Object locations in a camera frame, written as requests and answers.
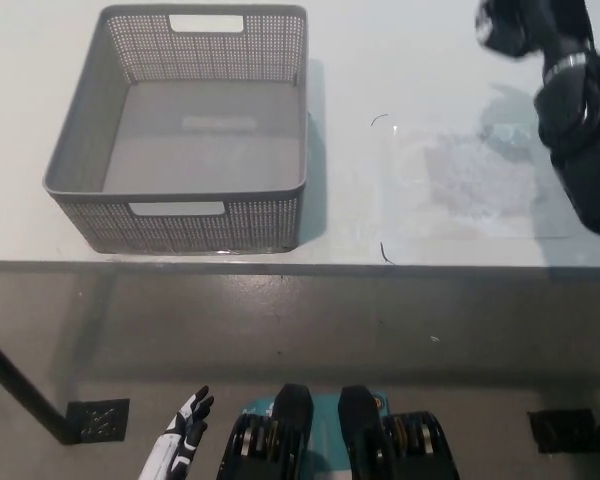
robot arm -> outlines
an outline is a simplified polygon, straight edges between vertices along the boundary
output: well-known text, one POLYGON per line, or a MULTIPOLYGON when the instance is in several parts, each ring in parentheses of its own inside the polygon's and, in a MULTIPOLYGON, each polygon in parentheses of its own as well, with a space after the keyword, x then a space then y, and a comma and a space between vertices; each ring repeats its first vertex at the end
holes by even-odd
POLYGON ((202 434, 207 429, 204 419, 213 404, 213 397, 207 397, 208 393, 209 387, 202 387, 178 410, 153 446, 139 480, 187 478, 202 434))
POLYGON ((544 55, 540 139, 580 221, 600 234, 600 54, 584 0, 483 0, 476 30, 505 56, 544 55))

white table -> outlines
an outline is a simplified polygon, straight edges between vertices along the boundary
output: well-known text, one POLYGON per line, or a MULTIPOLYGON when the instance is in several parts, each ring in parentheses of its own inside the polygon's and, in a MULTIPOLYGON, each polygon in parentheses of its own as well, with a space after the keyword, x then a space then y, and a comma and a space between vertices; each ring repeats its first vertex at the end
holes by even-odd
MULTIPOLYGON (((388 265, 382 243, 399 266, 600 270, 600 238, 580 226, 535 138, 541 59, 515 63, 479 48, 476 0, 298 0, 324 161, 310 165, 296 250, 94 252, 41 182, 109 3, 0 0, 0 266, 337 271, 388 265), (496 143, 511 137, 514 158, 481 145, 484 128, 496 143)), ((588 3, 600 46, 600 0, 588 3)))

table leg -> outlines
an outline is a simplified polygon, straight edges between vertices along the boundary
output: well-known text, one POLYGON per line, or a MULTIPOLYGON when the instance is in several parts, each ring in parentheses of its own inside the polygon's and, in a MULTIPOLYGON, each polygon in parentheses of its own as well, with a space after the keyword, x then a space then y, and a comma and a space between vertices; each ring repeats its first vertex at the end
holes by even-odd
POLYGON ((0 384, 62 445, 124 440, 129 400, 71 402, 65 417, 1 350, 0 384))

gray plastic basket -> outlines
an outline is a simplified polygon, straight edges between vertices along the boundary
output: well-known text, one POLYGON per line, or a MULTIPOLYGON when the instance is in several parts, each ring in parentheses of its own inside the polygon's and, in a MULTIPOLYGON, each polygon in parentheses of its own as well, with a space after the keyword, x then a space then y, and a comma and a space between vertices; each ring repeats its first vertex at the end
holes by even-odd
POLYGON ((109 7, 45 188, 98 252, 293 249, 306 65, 300 7, 109 7), (174 27, 201 18, 240 28, 174 27))

basket bottom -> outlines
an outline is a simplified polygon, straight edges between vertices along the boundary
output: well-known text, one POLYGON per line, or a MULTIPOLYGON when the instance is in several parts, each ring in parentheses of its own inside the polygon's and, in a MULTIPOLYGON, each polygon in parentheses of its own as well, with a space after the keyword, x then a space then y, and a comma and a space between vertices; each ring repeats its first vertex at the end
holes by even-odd
POLYGON ((273 82, 129 89, 103 191, 233 193, 302 183, 300 92, 273 82))

